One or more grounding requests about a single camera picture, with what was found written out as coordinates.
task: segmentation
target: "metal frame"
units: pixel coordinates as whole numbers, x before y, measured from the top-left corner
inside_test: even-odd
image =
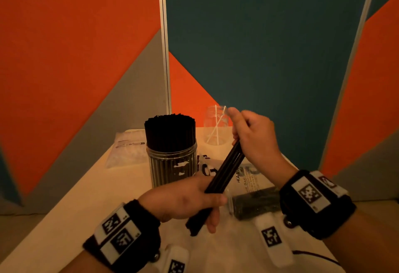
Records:
[[[159,10],[161,15],[162,51],[164,56],[164,77],[167,99],[166,111],[167,114],[172,114],[172,101],[170,99],[169,45],[167,41],[166,0],[159,0]]]
[[[327,154],[328,143],[330,142],[330,139],[331,139],[331,136],[332,136],[332,132],[334,130],[334,126],[335,126],[335,123],[336,123],[336,120],[337,120],[338,112],[339,112],[339,110],[341,108],[342,98],[344,96],[344,92],[345,92],[345,89],[346,89],[346,85],[347,85],[347,81],[348,81],[348,78],[349,78],[349,74],[350,74],[350,71],[352,69],[353,60],[355,59],[355,55],[356,55],[356,52],[357,52],[357,47],[359,46],[359,41],[360,41],[360,37],[362,35],[364,24],[366,23],[366,20],[367,20],[367,14],[369,12],[369,8],[370,8],[371,2],[372,2],[372,0],[365,0],[364,1],[362,15],[360,16],[359,25],[357,27],[355,40],[353,41],[352,51],[350,53],[348,64],[346,66],[345,76],[344,76],[344,79],[342,80],[342,86],[341,86],[340,94],[338,95],[337,104],[336,104],[336,107],[335,107],[335,110],[334,110],[334,115],[332,116],[331,125],[330,125],[330,129],[328,131],[326,144],[324,145],[323,155],[322,155],[322,158],[321,158],[320,164],[319,164],[319,169],[321,169],[323,164],[324,164],[324,160],[325,160],[325,157],[326,157],[326,154]]]

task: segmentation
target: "black wristband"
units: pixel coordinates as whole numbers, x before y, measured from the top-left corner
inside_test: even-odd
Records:
[[[132,200],[113,211],[83,248],[113,272],[138,272],[160,248],[159,226],[155,216]]]
[[[318,240],[331,236],[356,210],[347,191],[319,171],[298,171],[280,190],[282,212]]]

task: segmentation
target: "white plastic device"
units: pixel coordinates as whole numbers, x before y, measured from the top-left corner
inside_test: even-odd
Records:
[[[167,245],[166,249],[159,249],[160,257],[151,265],[160,273],[184,273],[187,271],[190,252],[177,245]]]
[[[294,256],[284,238],[273,213],[268,212],[253,219],[272,263],[283,268],[294,263]]]

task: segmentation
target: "glass jar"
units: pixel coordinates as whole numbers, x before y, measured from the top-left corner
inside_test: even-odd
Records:
[[[225,106],[210,106],[206,110],[204,141],[210,145],[223,145],[229,138],[229,117]]]

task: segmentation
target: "hand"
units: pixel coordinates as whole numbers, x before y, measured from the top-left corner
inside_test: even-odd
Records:
[[[274,130],[267,117],[236,108],[229,108],[233,122],[234,142],[240,139],[246,158],[275,186],[281,188],[298,170],[282,156]]]
[[[197,214],[199,210],[213,208],[205,225],[210,233],[219,224],[219,207],[226,205],[223,194],[205,194],[213,176],[195,175],[177,182],[151,189],[138,198],[139,203],[161,222],[172,218],[182,220]]]

